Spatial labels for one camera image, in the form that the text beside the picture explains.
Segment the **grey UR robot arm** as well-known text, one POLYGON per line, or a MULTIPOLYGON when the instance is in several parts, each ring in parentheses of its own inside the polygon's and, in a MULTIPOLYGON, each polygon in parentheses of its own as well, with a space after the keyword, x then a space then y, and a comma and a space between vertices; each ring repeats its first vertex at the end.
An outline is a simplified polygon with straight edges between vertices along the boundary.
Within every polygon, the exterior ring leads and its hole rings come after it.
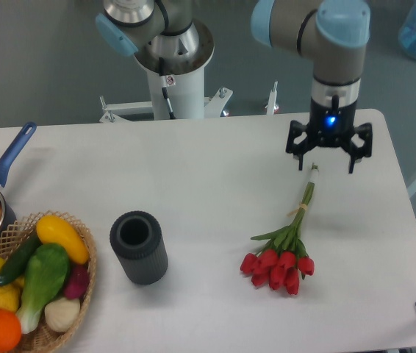
MULTIPOLYGON (((204 69, 214 52, 207 27, 191 1, 105 1, 96 27, 117 53, 146 70, 157 120, 207 116, 204 69)), ((312 61, 309 120, 290 125, 286 151, 340 148, 351 163, 372 154, 370 124, 354 116, 370 36, 364 1, 258 1, 251 33, 260 43, 312 61)))

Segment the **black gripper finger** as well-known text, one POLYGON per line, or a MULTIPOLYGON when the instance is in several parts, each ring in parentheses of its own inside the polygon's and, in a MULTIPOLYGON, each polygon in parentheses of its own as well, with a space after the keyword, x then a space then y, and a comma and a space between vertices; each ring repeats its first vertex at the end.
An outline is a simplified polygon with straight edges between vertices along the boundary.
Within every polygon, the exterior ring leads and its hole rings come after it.
POLYGON ((310 124, 304 125, 299 121, 290 122, 285 151, 292 154, 298 161, 298 170, 303 170, 304 155, 318 146, 318 132, 310 124), (305 134, 305 138, 296 143, 295 140, 305 134))
POLYGON ((341 149, 349 154, 349 166, 348 173, 354 172, 354 166, 362 158, 369 158, 372 155, 373 148, 373 127, 371 123, 364 123, 359 126, 352 126, 348 129, 340 138, 341 149), (354 136, 357 136, 361 141, 362 145, 357 146, 352 141, 354 136))

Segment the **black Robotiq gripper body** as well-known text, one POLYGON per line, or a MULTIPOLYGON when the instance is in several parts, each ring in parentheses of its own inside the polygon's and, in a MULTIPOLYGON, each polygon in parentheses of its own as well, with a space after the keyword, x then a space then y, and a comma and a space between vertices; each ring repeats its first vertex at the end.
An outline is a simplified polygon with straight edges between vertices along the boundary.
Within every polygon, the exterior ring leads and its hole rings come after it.
POLYGON ((348 148, 354 132, 357 101, 344 107, 326 107, 311 99, 306 134, 311 148, 348 148))

